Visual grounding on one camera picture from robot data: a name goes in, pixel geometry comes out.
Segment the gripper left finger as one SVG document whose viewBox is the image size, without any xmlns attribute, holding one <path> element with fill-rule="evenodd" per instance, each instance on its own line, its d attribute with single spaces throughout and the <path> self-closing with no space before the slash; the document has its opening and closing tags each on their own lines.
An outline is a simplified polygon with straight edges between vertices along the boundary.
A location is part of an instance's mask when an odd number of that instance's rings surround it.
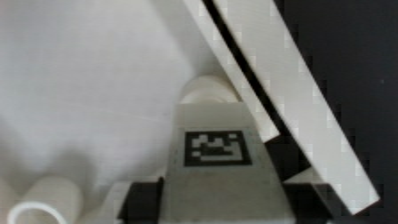
<svg viewBox="0 0 398 224">
<path fill-rule="evenodd" d="M 122 224 L 159 224 L 162 192 L 164 178 L 132 184 L 118 214 Z"/>
</svg>

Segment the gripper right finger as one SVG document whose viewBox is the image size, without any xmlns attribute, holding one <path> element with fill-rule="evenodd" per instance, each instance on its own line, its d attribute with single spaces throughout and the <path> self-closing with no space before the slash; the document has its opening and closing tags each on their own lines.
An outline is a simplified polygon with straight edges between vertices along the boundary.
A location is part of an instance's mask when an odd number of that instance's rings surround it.
<svg viewBox="0 0 398 224">
<path fill-rule="evenodd" d="M 335 218 L 351 214 L 329 184 L 285 183 L 283 187 L 297 224 L 328 224 Z"/>
</svg>

